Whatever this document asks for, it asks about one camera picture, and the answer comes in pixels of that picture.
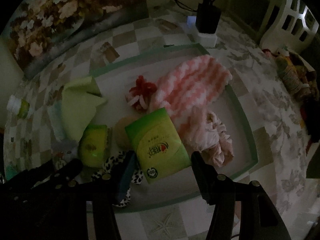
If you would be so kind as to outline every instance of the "towel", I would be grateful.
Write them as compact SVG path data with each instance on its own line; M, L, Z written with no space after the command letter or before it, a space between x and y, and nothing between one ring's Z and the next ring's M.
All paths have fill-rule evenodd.
M161 77L149 111L165 107L181 139L190 127L193 106L215 101L232 79L231 73L209 55L183 62Z
M210 109L193 106L184 142L201 153L205 163L222 167L233 160L233 148L226 126Z
M62 91L61 116L69 140L79 142L85 128L96 114L96 107L107 100L91 76L65 84Z

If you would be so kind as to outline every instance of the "cloth pile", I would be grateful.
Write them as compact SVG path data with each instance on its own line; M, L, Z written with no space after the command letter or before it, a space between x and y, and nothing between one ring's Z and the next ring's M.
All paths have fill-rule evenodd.
M149 111L165 107L181 140L218 167L233 158L226 127L207 108L232 79L231 73L209 55L183 62L161 77Z

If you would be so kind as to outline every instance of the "floral painting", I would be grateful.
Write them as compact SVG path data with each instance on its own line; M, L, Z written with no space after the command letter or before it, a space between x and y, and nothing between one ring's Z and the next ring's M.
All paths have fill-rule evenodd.
M116 11L122 13L108 20ZM36 64L42 65L36 68L40 71L48 60L76 43L145 17L148 17L146 0L24 0L8 22L4 37L22 70ZM71 37L86 29L90 31L82 32L72 41Z

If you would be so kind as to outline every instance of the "green sponge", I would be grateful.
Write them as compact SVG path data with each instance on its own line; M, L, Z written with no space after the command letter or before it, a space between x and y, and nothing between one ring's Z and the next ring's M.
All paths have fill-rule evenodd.
M111 143L111 128L106 125L89 124L79 142L79 157L83 165L101 168L108 158Z

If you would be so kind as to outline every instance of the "light green cloth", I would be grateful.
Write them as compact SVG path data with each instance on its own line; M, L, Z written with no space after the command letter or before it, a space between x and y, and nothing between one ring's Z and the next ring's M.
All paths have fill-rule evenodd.
M68 139L80 141L85 128L96 114L96 107L107 100L100 96L93 77L76 79L62 91L62 123Z

